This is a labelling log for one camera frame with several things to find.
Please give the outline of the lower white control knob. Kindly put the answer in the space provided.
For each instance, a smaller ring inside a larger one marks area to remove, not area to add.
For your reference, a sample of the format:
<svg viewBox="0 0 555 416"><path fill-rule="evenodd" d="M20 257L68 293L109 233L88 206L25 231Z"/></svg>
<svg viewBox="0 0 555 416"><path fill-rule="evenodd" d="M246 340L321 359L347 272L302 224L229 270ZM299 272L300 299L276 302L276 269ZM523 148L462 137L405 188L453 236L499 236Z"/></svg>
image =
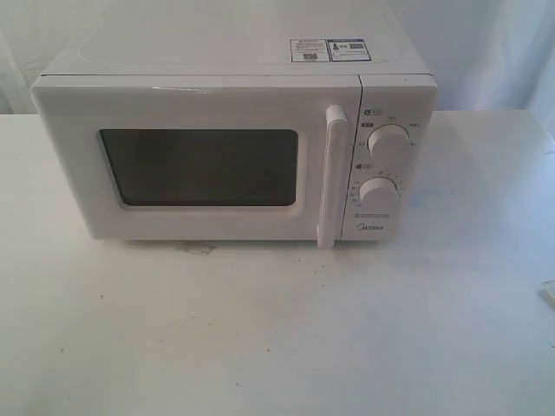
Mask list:
<svg viewBox="0 0 555 416"><path fill-rule="evenodd" d="M376 177L365 181L360 186L359 197L363 205L389 205L398 199L398 192L391 179Z"/></svg>

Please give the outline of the blue warning sticker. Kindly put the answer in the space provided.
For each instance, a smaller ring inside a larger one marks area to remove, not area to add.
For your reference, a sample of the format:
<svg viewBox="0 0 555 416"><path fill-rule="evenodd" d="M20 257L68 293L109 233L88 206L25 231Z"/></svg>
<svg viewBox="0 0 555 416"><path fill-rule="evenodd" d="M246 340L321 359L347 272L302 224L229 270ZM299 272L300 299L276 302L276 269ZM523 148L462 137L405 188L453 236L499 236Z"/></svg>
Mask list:
<svg viewBox="0 0 555 416"><path fill-rule="evenodd" d="M290 40L292 62L370 62L363 39Z"/></svg>

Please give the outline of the upper white control knob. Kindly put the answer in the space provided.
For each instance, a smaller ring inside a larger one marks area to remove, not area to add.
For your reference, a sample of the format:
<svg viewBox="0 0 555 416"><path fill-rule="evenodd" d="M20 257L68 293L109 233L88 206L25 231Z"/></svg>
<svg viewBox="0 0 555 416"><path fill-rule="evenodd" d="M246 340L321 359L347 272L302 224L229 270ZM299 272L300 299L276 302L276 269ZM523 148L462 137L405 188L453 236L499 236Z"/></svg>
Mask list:
<svg viewBox="0 0 555 416"><path fill-rule="evenodd" d="M411 147L407 130L396 124L378 127L368 137L367 144L373 156L381 153L396 153Z"/></svg>

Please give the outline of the white microwave door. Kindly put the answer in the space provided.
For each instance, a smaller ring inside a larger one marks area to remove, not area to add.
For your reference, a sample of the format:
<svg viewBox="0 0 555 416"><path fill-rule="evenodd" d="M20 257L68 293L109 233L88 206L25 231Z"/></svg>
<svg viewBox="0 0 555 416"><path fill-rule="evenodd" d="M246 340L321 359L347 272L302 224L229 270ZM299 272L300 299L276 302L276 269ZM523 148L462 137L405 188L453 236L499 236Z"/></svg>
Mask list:
<svg viewBox="0 0 555 416"><path fill-rule="evenodd" d="M31 93L96 239L341 237L354 75L45 75Z"/></svg>

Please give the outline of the white microwave oven body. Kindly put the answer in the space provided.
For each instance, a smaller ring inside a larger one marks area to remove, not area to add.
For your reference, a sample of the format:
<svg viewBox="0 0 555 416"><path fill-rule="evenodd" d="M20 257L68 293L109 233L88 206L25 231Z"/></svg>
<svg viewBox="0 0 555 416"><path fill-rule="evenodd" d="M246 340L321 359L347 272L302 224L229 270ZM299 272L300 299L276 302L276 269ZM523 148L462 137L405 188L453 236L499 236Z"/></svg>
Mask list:
<svg viewBox="0 0 555 416"><path fill-rule="evenodd" d="M371 61L292 62L294 39L363 39ZM437 92L383 1L117 1L35 83L45 75L356 76L362 98L336 242L396 232ZM368 137L388 124L405 128L411 147L373 156ZM376 177L395 183L393 204L361 203L360 186Z"/></svg>

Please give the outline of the white paper at table edge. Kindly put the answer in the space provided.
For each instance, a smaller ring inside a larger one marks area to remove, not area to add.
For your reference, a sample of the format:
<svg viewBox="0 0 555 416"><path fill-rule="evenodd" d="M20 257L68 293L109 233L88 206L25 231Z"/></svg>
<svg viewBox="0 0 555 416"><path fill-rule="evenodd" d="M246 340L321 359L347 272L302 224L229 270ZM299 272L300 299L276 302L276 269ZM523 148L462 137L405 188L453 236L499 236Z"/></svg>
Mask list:
<svg viewBox="0 0 555 416"><path fill-rule="evenodd" d="M551 279L541 283L539 292L541 299L552 309L555 309L555 280Z"/></svg>

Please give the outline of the white control knob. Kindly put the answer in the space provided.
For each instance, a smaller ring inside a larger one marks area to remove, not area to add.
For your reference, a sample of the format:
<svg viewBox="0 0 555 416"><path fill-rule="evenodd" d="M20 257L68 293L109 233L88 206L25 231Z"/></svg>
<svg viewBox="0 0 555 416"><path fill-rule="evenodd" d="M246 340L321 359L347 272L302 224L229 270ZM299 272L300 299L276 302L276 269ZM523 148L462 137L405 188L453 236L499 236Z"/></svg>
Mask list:
<svg viewBox="0 0 555 416"><path fill-rule="evenodd" d="M407 130L396 124L378 127L368 137L367 144L373 156L381 153L396 153L411 147Z"/></svg>
<svg viewBox="0 0 555 416"><path fill-rule="evenodd" d="M363 205L389 205L398 199L398 192L391 179L376 177L365 181L360 186L359 197Z"/></svg>

